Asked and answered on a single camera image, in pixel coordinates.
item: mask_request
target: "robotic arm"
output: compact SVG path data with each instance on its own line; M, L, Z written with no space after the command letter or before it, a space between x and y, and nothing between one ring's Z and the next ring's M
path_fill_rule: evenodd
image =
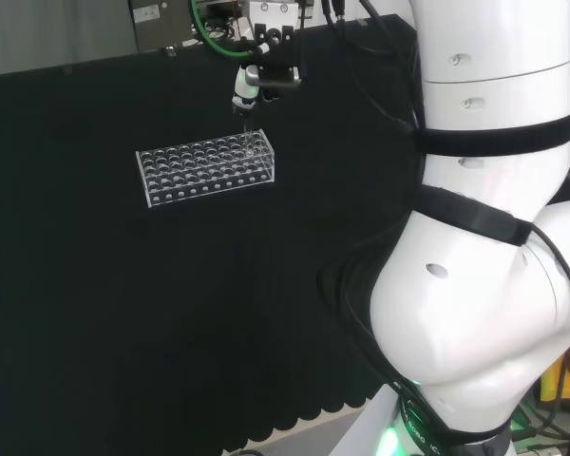
M244 38L255 49L238 69L232 103L235 113L244 120L250 147L257 105L276 100L280 90L301 83L301 55L294 35L299 5L294 0L248 0L243 14L250 26Z
M570 202L545 207L570 168L570 137L553 126L570 123L570 0L410 3L440 144L423 188L540 227L570 269ZM245 14L255 50L233 105L248 116L260 90L270 100L301 79L297 3L248 0ZM512 456L514 408L570 347L570 275L535 234L507 242L473 230L481 217L453 218L413 211L373 288L375 340L422 398L404 398L393 427L405 454Z

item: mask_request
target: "yellow object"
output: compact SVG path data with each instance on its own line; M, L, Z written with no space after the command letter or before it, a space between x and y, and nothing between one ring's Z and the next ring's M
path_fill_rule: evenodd
M558 394L558 380L560 379L561 364L563 356L558 359L553 365L546 370L541 377L541 401L553 402L555 396ZM570 370L566 370L563 377L563 391L561 392L561 399L570 400Z

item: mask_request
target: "gray wall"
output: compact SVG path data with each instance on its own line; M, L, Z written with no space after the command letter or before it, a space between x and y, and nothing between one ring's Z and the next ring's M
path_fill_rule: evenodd
M127 0L0 0L0 74L135 52Z

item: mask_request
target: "white robotic arm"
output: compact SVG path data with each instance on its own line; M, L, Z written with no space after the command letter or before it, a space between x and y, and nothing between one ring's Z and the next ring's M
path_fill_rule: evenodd
M570 115L570 0L411 4L427 128L498 130ZM468 155L428 155L423 184L535 222L570 265L570 203L544 207L569 170L570 142ZM570 347L570 284L535 235L517 247L413 212L373 290L371 325L449 428L487 432ZM423 453L405 421L396 421L405 452Z

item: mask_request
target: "black backdrop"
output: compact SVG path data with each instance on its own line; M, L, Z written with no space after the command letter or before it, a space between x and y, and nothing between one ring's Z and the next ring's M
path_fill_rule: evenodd
M240 132L236 64L198 46L0 77L0 455L219 455L378 389L315 277L406 212L417 164L330 32L306 40L308 81L261 125L276 183L152 211L135 151ZM401 115L394 65L354 60Z

